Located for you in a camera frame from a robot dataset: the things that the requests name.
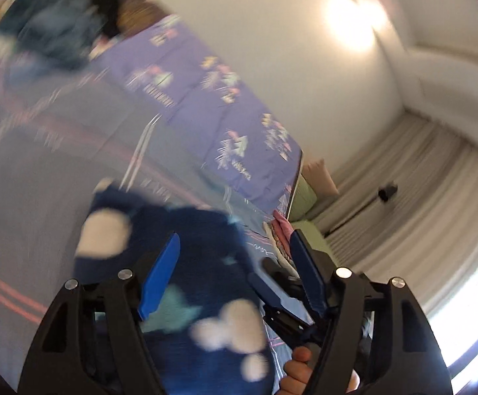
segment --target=red stripe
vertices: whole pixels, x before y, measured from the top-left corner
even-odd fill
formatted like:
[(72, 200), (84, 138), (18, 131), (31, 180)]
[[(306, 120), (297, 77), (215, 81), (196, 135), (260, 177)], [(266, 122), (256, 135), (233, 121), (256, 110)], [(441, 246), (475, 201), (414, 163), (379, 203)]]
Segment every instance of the red stripe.
[(42, 304), (35, 302), (34, 300), (28, 298), (27, 296), (17, 292), (14, 290), (11, 286), (5, 284), (3, 281), (0, 280), (0, 290), (4, 291), (6, 294), (8, 294), (10, 297), (15, 298), (16, 300), (19, 300), (23, 304), (31, 307), (34, 310), (37, 310), (38, 312), (41, 312), (45, 314), (46, 312), (46, 307), (43, 306)]
[(39, 318), (35, 315), (32, 315), (32, 313), (29, 313), (26, 310), (23, 310), (19, 306), (16, 306), (14, 303), (9, 301), (8, 299), (3, 297), (2, 295), (0, 295), (0, 303), (2, 303), (3, 305), (8, 307), (10, 310), (14, 311), (15, 313), (17, 313), (17, 314), (21, 315), (22, 317), (28, 319), (29, 321), (32, 321), (32, 322), (34, 322), (38, 325), (41, 323), (41, 318)]

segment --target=bed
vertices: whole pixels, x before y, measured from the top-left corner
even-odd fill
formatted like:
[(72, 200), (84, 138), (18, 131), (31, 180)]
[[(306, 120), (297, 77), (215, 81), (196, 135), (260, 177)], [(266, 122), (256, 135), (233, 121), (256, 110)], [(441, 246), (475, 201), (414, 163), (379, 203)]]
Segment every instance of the bed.
[[(275, 208), (287, 211), (300, 157), (176, 15), (79, 71), (47, 70), (26, 54), (0, 58), (0, 374), (17, 387), (37, 324), (71, 274), (100, 179), (168, 206), (233, 214), (258, 263), (274, 255), (262, 223)], [(289, 351), (268, 334), (281, 378)]]

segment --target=beige curtain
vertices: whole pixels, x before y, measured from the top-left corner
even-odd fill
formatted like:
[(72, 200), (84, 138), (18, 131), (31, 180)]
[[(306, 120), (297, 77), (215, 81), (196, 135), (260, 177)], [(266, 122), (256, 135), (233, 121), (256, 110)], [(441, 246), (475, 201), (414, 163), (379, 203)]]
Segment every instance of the beige curtain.
[(406, 113), (333, 179), (340, 197), (307, 215), (322, 232), (381, 185), (399, 187), (327, 238), (343, 265), (376, 281), (402, 276), (429, 316), (478, 267), (478, 148), (464, 138)]

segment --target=pillow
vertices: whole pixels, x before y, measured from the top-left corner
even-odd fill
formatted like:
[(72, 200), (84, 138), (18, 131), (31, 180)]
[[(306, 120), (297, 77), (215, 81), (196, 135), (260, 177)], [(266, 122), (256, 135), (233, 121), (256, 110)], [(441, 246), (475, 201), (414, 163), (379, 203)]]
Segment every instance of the pillow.
[(308, 182), (312, 190), (314, 190), (318, 199), (324, 199), (328, 196), (337, 196), (339, 194), (334, 181), (332, 181), (325, 167), (324, 159), (304, 164), (301, 174), (303, 174), (303, 178)]
[(289, 221), (301, 220), (305, 214), (312, 209), (317, 202), (316, 193), (309, 186), (303, 175), (299, 174), (296, 191), (288, 214)]

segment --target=ceiling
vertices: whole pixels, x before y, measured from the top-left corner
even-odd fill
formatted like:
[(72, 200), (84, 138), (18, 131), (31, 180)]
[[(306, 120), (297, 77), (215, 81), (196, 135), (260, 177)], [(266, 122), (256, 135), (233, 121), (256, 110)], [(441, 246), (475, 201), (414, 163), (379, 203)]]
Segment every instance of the ceiling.
[(356, 0), (383, 6), (376, 34), (404, 105), (478, 144), (478, 0)]

